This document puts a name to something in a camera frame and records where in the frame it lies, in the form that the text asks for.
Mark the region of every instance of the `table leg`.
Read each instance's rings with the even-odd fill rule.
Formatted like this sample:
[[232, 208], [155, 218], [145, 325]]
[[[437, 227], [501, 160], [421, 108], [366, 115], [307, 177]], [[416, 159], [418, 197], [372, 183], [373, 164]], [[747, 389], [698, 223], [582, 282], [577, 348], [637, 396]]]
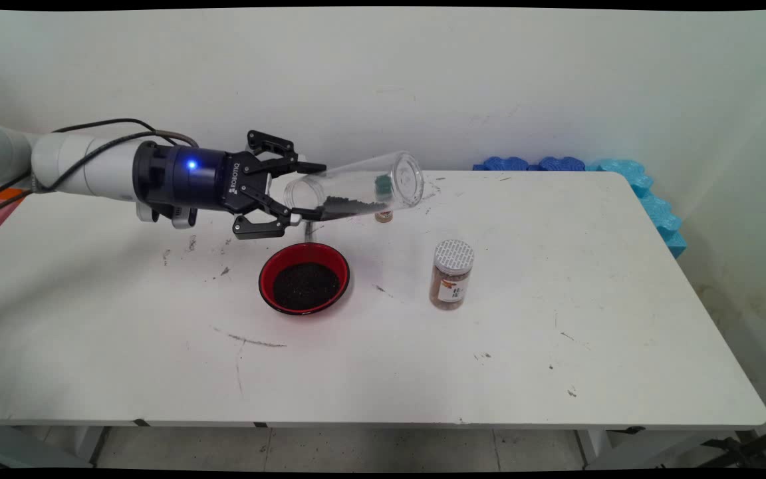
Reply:
[[102, 434], [101, 427], [83, 427], [77, 431], [76, 455], [36, 439], [9, 426], [0, 426], [0, 464], [6, 467], [83, 467], [89, 462]]
[[662, 455], [679, 455], [705, 440], [705, 434], [684, 430], [642, 430], [616, 448], [611, 448], [604, 431], [579, 430], [586, 470], [648, 469], [656, 467]]

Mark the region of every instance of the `white jar lid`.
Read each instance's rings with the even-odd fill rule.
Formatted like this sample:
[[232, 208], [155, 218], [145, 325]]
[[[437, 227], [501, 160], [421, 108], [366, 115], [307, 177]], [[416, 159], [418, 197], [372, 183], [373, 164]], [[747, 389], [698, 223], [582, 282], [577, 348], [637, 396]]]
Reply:
[[434, 251], [434, 265], [446, 275], [465, 275], [474, 260], [474, 249], [459, 239], [445, 239]]

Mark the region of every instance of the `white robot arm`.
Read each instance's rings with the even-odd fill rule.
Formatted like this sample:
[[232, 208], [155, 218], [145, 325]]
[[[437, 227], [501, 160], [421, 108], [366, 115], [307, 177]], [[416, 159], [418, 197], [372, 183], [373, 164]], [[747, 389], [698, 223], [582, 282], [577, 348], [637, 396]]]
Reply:
[[[110, 122], [139, 122], [149, 131], [116, 140], [67, 131]], [[191, 146], [159, 145], [147, 136], [183, 140]], [[176, 228], [190, 228], [197, 209], [225, 210], [236, 216], [232, 231], [238, 239], [283, 236], [301, 219], [319, 220], [321, 210], [288, 208], [268, 196], [271, 179], [290, 172], [313, 173], [323, 164], [306, 163], [288, 140], [250, 130], [247, 149], [224, 152], [198, 148], [183, 134], [153, 130], [130, 118], [62, 128], [34, 136], [0, 127], [0, 185], [31, 193], [58, 191], [132, 201], [146, 222], [169, 218]], [[277, 158], [256, 158], [270, 152]], [[25, 176], [24, 180], [13, 182]], [[252, 224], [243, 215], [263, 210], [276, 219]]]

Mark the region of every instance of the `white wall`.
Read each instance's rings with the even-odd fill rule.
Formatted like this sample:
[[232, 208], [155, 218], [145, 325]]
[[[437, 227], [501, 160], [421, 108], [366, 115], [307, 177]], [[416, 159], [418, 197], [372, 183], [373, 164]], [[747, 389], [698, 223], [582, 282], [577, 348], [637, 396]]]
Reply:
[[766, 11], [0, 12], [0, 124], [116, 116], [229, 150], [257, 128], [332, 166], [641, 161], [766, 400]]

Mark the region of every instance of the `small jar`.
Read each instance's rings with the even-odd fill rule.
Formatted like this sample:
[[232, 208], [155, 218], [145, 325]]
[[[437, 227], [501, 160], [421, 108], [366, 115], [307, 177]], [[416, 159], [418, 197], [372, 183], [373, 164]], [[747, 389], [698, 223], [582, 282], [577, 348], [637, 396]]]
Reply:
[[462, 306], [474, 259], [474, 249], [459, 239], [447, 239], [437, 245], [430, 294], [434, 306], [438, 309]]
[[374, 219], [379, 221], [379, 222], [391, 222], [392, 221], [392, 212], [374, 213]]

